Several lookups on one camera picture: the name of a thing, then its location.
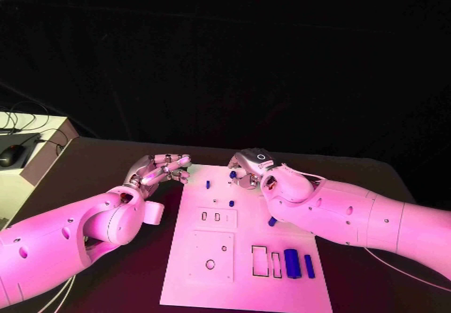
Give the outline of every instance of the rectangular hole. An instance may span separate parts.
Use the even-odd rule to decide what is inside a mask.
[[[268,249],[265,246],[252,246],[252,275],[269,277]]]
[[[270,261],[272,261],[272,276],[273,278],[281,278],[282,268],[279,266],[279,254],[276,252],[270,253]]]

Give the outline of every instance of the black background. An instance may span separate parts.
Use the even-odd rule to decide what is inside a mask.
[[[2,104],[39,100],[103,139],[377,159],[451,208],[448,1],[1,1],[0,14]]]

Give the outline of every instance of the rectangular outline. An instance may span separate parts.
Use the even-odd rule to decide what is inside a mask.
[[[266,261],[268,261],[268,247],[266,246],[252,245],[252,248],[250,248],[252,254],[253,254],[253,247],[265,248]],[[255,275],[255,272],[253,272],[253,262],[252,262],[252,276],[255,276],[255,277],[269,277],[269,267],[268,267],[268,274],[266,275]]]
[[[272,261],[272,277],[281,279],[282,278],[282,266],[279,264],[279,277],[275,276],[275,269],[273,269],[273,258],[272,255],[276,254],[279,257],[279,253],[278,252],[270,252],[270,261]]]

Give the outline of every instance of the robotic hand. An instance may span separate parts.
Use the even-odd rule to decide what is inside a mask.
[[[239,186],[260,184],[269,226],[276,220],[289,222],[335,243],[390,251],[451,280],[451,212],[278,166],[263,149],[239,151],[227,167],[236,168]]]
[[[129,243],[141,223],[158,225],[162,205],[145,201],[158,182],[185,184],[188,155],[144,156],[122,186],[0,231],[0,308],[54,288]]]

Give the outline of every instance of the blue block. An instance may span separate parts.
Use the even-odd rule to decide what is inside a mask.
[[[311,263],[311,257],[308,254],[304,255],[304,259],[305,259],[305,265],[307,265],[308,278],[314,278],[312,263]]]
[[[298,252],[295,251],[295,249],[286,249],[283,250],[283,255],[285,255],[286,277],[292,279],[301,278]]]
[[[272,227],[275,225],[276,219],[270,216],[268,225]]]

